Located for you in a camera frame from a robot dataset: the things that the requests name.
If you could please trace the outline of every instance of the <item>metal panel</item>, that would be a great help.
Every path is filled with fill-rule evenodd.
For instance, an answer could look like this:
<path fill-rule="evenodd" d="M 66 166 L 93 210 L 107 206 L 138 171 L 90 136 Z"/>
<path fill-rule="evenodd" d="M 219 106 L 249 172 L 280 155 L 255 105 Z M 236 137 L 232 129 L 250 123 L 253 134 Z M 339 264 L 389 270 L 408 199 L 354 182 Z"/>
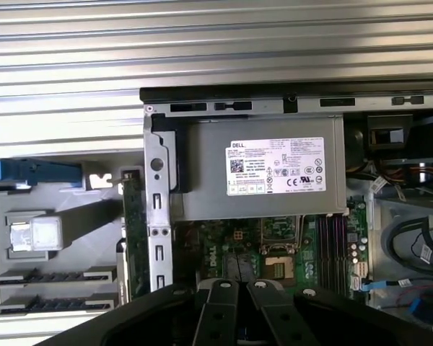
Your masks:
<path fill-rule="evenodd" d="M 141 87 L 428 75 L 433 0 L 0 0 L 0 156 L 142 148 Z"/>

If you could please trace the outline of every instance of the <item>white label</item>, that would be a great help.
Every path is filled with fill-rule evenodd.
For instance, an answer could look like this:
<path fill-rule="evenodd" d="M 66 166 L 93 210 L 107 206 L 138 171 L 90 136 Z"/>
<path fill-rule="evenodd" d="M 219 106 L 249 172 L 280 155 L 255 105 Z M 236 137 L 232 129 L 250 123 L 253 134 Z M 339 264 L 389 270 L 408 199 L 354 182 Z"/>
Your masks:
<path fill-rule="evenodd" d="M 370 185 L 370 192 L 377 193 L 379 192 L 388 182 L 383 177 L 378 177 L 374 182 Z"/>
<path fill-rule="evenodd" d="M 226 176 L 228 195 L 325 191 L 324 138 L 233 141 Z"/>
<path fill-rule="evenodd" d="M 428 247 L 428 245 L 424 244 L 421 247 L 420 259 L 427 264 L 430 264 L 430 259 L 432 258 L 433 251 Z"/>
<path fill-rule="evenodd" d="M 398 281 L 400 287 L 411 287 L 412 282 L 409 279 L 399 280 Z"/>

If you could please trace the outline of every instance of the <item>metal bracket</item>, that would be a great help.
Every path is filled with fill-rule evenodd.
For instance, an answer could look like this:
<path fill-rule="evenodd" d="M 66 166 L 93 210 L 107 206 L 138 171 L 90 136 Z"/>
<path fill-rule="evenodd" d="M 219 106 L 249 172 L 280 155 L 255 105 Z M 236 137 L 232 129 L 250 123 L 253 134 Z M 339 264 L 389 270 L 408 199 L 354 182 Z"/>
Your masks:
<path fill-rule="evenodd" d="M 146 218 L 151 292 L 173 283 L 170 224 L 170 153 L 161 136 L 152 132 L 149 112 L 144 115 Z"/>

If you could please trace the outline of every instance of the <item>screw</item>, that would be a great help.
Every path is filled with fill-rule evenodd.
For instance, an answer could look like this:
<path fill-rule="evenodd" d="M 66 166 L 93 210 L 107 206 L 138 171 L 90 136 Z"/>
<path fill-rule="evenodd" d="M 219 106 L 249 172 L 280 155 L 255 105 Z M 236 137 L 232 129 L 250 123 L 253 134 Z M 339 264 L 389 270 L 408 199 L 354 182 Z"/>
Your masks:
<path fill-rule="evenodd" d="M 314 297 L 316 295 L 316 291 L 311 288 L 306 288 L 303 290 L 303 294 L 306 296 Z"/>
<path fill-rule="evenodd" d="M 266 283 L 264 283 L 263 281 L 257 281 L 255 283 L 255 287 L 256 288 L 266 288 Z"/>

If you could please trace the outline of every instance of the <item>cable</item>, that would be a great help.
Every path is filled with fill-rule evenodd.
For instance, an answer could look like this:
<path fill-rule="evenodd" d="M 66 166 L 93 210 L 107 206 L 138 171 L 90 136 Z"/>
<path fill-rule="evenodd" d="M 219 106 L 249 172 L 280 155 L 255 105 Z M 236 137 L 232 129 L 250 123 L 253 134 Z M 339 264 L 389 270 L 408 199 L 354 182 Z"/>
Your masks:
<path fill-rule="evenodd" d="M 433 285 L 416 286 L 416 287 L 409 288 L 408 290 L 405 290 L 404 292 L 402 292 L 402 293 L 398 296 L 398 298 L 396 299 L 395 305 L 396 305 L 396 306 L 400 306 L 400 304 L 401 304 L 401 299 L 402 299 L 404 296 L 406 296 L 408 293 L 410 293 L 410 292 L 414 292 L 414 291 L 418 291 L 418 290 L 422 290 L 422 289 L 425 289 L 425 288 L 433 288 Z"/>
<path fill-rule="evenodd" d="M 369 165 L 369 162 L 366 162 L 361 166 L 349 168 L 346 170 L 346 173 L 358 173 L 358 172 L 364 171 L 368 165 Z"/>
<path fill-rule="evenodd" d="M 386 239 L 382 239 L 383 250 L 392 260 L 397 262 L 399 265 L 423 275 L 433 276 L 433 270 L 429 270 L 423 267 L 418 267 L 416 265 L 413 265 L 407 259 L 404 259 L 401 256 L 399 256 L 399 254 L 395 250 L 394 243 L 393 243 L 395 237 L 399 236 L 400 234 L 404 234 L 406 232 L 415 231 L 417 229 L 421 229 L 422 233 L 424 233 L 424 231 L 429 232 L 428 218 L 417 218 L 414 220 L 408 220 L 399 223 L 397 226 L 395 226 L 393 229 L 391 229 L 388 232 L 388 236 L 386 237 Z"/>
<path fill-rule="evenodd" d="M 413 242 L 412 245 L 411 245 L 411 253 L 412 253 L 415 257 L 420 257 L 420 256 L 418 256 L 418 255 L 415 253 L 415 251 L 414 251 L 414 247 L 415 247 L 415 245 L 417 244 L 417 242 L 419 241 L 419 239 L 420 239 L 420 237 L 422 236 L 422 234 L 423 234 L 423 233 L 420 232 L 419 235 L 416 236 L 414 242 Z"/>

